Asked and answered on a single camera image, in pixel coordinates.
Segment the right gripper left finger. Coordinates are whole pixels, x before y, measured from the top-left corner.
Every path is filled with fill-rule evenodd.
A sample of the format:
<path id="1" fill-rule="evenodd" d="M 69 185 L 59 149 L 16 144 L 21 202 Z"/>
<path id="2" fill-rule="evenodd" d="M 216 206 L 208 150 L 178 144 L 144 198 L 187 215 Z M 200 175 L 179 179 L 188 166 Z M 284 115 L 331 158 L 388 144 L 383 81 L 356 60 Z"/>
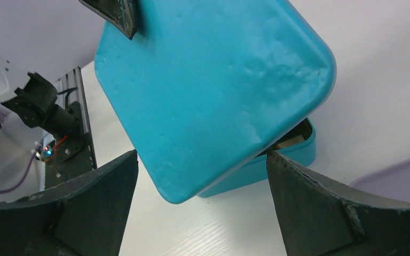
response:
<path id="1" fill-rule="evenodd" d="M 138 156 L 14 202 L 0 202 L 0 255 L 118 255 L 138 178 Z"/>

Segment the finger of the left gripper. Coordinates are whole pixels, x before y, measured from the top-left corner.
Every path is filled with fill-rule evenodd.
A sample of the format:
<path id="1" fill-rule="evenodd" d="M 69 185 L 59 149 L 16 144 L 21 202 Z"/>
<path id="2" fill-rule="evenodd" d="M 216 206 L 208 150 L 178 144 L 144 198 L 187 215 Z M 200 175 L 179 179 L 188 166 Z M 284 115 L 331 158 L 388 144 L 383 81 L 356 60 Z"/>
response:
<path id="1" fill-rule="evenodd" d="M 79 0 L 89 10 L 99 15 L 132 40 L 136 31 L 136 1 L 132 0 Z"/>

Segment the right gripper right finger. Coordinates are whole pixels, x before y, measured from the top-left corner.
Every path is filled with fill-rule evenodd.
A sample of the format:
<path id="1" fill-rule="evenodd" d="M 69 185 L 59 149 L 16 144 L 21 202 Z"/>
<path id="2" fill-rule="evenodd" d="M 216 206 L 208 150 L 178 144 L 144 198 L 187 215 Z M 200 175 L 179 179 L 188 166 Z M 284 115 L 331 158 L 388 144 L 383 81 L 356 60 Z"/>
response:
<path id="1" fill-rule="evenodd" d="M 266 169 L 288 255 L 410 255 L 410 202 L 351 188 L 276 151 Z"/>

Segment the teal chocolate tin box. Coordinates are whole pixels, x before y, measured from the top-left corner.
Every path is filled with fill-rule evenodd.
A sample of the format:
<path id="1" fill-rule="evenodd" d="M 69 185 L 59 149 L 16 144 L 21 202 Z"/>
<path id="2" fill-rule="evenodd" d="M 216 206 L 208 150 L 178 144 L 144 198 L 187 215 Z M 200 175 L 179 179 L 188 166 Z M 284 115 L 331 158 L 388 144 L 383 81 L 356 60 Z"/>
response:
<path id="1" fill-rule="evenodd" d="M 207 198 L 266 180 L 266 153 L 270 150 L 276 150 L 303 166 L 309 166 L 316 158 L 316 130 L 309 119 L 302 120 L 268 149 L 198 196 Z"/>

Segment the teal tin lid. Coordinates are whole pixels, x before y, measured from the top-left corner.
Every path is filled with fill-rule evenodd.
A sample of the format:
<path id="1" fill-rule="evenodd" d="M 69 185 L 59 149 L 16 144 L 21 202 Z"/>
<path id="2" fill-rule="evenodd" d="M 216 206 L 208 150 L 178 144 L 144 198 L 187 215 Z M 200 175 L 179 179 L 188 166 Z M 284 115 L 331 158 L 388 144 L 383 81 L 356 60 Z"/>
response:
<path id="1" fill-rule="evenodd" d="M 140 1 L 106 23 L 97 80 L 159 194 L 180 204 L 316 110 L 335 57 L 289 1 Z"/>

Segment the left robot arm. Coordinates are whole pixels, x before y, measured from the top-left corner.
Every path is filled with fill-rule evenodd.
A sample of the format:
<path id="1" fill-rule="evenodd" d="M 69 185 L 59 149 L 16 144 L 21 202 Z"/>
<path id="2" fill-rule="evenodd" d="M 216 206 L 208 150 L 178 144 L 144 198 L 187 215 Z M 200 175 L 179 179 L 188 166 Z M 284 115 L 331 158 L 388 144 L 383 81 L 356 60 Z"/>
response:
<path id="1" fill-rule="evenodd" d="M 105 24 L 132 39 L 137 12 L 136 1 L 0 1 L 0 127 L 82 134 L 86 108 L 58 103 L 56 82 L 91 59 Z"/>

